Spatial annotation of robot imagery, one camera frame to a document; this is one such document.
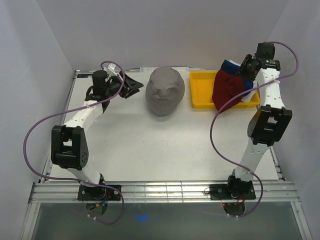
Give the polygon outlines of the grey bucket hat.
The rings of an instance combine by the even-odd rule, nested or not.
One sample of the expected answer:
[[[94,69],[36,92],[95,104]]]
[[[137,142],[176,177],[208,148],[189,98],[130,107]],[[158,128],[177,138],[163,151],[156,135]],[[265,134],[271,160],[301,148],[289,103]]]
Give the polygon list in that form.
[[[145,100],[151,111],[174,112],[185,95],[181,74],[169,66],[155,69],[146,85]]]

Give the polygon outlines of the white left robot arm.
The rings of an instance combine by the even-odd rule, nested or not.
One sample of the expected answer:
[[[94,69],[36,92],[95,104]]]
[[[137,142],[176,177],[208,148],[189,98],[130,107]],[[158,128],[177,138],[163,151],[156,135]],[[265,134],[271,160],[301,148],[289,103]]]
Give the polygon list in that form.
[[[106,70],[95,71],[92,74],[92,86],[85,95],[84,108],[69,121],[55,125],[51,130],[51,162],[68,170],[82,185],[88,186],[88,193],[95,200],[106,195],[106,187],[101,184],[103,176],[89,164],[86,132],[106,111],[111,97],[118,94],[128,99],[143,86],[122,71],[119,74],[109,74]]]

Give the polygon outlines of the teal bucket hat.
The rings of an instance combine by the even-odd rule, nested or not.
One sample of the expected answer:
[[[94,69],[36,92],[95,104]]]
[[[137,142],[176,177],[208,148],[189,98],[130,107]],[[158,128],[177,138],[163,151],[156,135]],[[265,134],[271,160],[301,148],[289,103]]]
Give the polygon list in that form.
[[[160,112],[160,111],[154,111],[154,113],[159,116],[159,117],[163,117],[163,116],[167,116],[170,114],[170,112]]]

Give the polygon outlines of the maroon bucket hat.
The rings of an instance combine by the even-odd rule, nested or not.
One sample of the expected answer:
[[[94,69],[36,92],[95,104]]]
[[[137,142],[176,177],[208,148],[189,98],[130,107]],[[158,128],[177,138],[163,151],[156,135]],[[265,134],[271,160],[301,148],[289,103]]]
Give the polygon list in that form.
[[[220,69],[215,76],[212,101],[217,111],[233,97],[245,91],[243,80]]]

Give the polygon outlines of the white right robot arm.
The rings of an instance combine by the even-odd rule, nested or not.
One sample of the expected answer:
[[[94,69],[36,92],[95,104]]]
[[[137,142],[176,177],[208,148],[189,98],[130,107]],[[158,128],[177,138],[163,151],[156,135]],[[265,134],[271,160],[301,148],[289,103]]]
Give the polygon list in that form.
[[[240,163],[228,177],[226,194],[237,199],[248,192],[263,155],[278,142],[293,113],[286,109],[280,93],[280,62],[274,59],[275,43],[259,43],[254,55],[248,54],[237,75],[249,81],[261,81],[264,101],[248,124],[248,144]]]

